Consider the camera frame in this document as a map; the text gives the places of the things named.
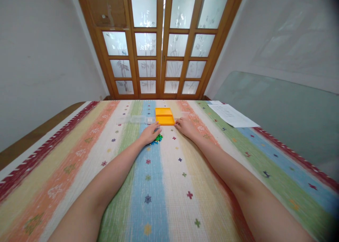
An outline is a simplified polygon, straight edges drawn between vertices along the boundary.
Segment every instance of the orange stripe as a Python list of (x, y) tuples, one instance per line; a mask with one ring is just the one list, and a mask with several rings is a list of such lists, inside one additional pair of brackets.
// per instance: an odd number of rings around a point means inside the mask
[(39, 240), (118, 103), (119, 101), (107, 102), (104, 110), (46, 182), (45, 187), (35, 197), (24, 214), (14, 221), (13, 228), (5, 236), (2, 236), (0, 241), (5, 238), (10, 241)]
[[(195, 128), (200, 132), (200, 134), (202, 134), (204, 138), (213, 142), (216, 146), (220, 147), (219, 142), (214, 138), (214, 136), (208, 130), (206, 125), (201, 121), (200, 117), (194, 112), (193, 108), (188, 104), (188, 102), (177, 101), (177, 104), (181, 111), (190, 112), (188, 118), (193, 123)], [(215, 182), (218, 185), (220, 192), (224, 196), (226, 203), (228, 204), (228, 208), (232, 213), (235, 226), (238, 230), (239, 236), (242, 238), (242, 241), (254, 241), (252, 233), (248, 228), (244, 215), (233, 192), (228, 188), (228, 186), (224, 183), (224, 181), (220, 178), (220, 176), (216, 173), (216, 171), (212, 168), (212, 166), (207, 160), (206, 164), (208, 165), (210, 171), (213, 173), (216, 179)]]

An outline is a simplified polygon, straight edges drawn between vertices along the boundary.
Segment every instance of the colorful tablecloth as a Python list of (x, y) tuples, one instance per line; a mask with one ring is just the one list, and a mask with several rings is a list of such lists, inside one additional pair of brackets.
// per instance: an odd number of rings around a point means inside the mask
[[(208, 104), (88, 102), (20, 165), (0, 172), (0, 241), (46, 241), (94, 176), (147, 126), (119, 124), (121, 118), (154, 117), (155, 107), (170, 107), (175, 118), (190, 112), (203, 137), (247, 167), (314, 238), (325, 240), (337, 218), (337, 183), (261, 128), (229, 126)], [(196, 146), (173, 126), (163, 126), (161, 134), (159, 144), (141, 151), (107, 207), (98, 241), (253, 241), (234, 195)]]

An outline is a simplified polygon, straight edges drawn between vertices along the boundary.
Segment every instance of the forearm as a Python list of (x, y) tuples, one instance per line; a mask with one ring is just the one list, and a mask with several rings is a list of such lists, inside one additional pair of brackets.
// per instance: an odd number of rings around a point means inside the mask
[(145, 146), (138, 139), (116, 156), (88, 184), (49, 241), (96, 241), (102, 215)]
[(253, 190), (253, 183), (260, 183), (242, 164), (200, 134), (195, 134), (191, 140), (233, 193), (249, 194)]
[(280, 201), (242, 164), (201, 135), (191, 139), (234, 193), (256, 241), (311, 240)]

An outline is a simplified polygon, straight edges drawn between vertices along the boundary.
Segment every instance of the green stripe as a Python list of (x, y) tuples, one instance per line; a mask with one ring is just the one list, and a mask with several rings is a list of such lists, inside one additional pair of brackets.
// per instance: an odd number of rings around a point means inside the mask
[[(242, 135), (238, 129), (223, 121), (207, 105), (206, 101), (196, 101), (196, 103), (244, 156), (246, 156), (245, 152), (251, 155), (249, 158), (246, 157), (246, 159), (259, 174), (263, 174), (263, 171), (274, 174), (274, 176), (265, 180), (266, 183), (280, 195), (282, 202), (300, 218), (301, 224), (311, 234), (319, 241), (325, 241), (328, 229), (335, 222), (333, 216), (325, 212), (309, 194), (301, 189), (294, 180), (252, 144), (249, 139)], [(293, 208), (294, 206), (290, 200), (293, 200), (298, 205), (298, 210)]]
[[(130, 115), (140, 115), (142, 101), (132, 101)], [(139, 124), (126, 124), (122, 132), (119, 154), (139, 137)], [(130, 216), (130, 198), (134, 177), (133, 164), (125, 182), (108, 205), (101, 219), (97, 241), (124, 241), (125, 230)]]

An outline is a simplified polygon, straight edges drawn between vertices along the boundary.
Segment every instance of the yellow tray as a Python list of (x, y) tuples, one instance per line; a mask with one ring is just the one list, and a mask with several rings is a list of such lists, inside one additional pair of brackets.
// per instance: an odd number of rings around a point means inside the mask
[(155, 108), (155, 120), (161, 125), (174, 125), (175, 121), (170, 108)]
[(174, 125), (175, 121), (173, 116), (155, 116), (155, 120), (159, 121), (161, 125)]

